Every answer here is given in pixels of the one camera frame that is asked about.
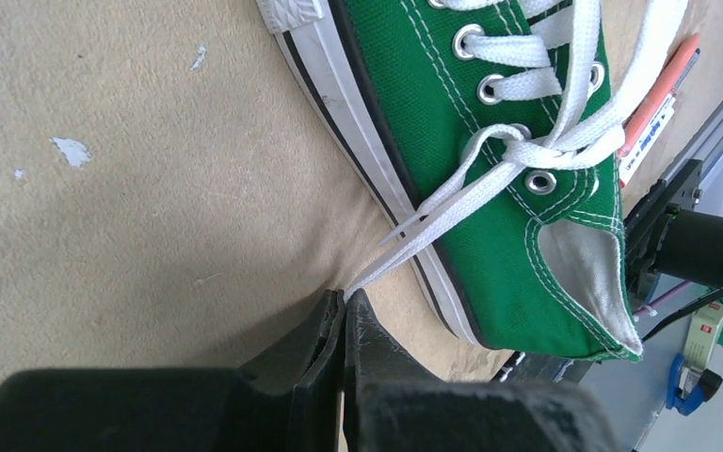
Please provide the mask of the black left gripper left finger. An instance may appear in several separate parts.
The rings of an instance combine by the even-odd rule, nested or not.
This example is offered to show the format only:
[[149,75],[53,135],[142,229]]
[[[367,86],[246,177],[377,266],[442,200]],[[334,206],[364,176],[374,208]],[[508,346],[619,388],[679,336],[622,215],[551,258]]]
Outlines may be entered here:
[[19,372],[0,385],[0,451],[333,451],[344,319],[328,291],[237,368]]

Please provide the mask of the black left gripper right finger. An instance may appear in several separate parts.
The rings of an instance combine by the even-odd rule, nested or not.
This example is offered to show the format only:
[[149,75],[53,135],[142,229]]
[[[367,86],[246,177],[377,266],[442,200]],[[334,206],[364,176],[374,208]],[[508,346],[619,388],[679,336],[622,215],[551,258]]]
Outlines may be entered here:
[[600,404],[564,382],[447,382],[379,323],[359,290],[345,304],[343,432],[351,451],[616,451]]

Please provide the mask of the white shoelace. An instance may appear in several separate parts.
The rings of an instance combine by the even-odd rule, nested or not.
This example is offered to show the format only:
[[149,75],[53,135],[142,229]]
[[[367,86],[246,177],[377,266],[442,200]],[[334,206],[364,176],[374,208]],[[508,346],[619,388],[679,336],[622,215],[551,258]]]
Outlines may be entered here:
[[523,1],[526,15],[541,19],[528,36],[490,37],[473,33],[459,39],[466,57],[522,67],[523,73],[491,82],[495,100],[535,100],[560,95],[554,128],[530,138],[513,125],[495,123],[476,131],[465,145],[458,169],[416,211],[383,238],[405,239],[365,268],[346,289],[351,296],[405,263],[495,198],[524,170],[584,170],[614,155],[626,140],[622,124],[656,81],[687,4],[650,1],[633,58],[619,89],[587,119],[593,93],[591,68],[598,47],[602,7],[574,1],[556,10],[553,1]]

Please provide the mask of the green canvas sneaker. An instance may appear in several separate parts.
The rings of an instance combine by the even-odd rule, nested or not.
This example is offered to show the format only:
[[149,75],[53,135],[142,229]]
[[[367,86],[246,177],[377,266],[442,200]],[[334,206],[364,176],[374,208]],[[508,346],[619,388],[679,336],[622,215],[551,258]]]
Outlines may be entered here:
[[637,361],[618,150],[686,9],[650,1],[609,85],[598,1],[261,1],[268,32],[456,337]]

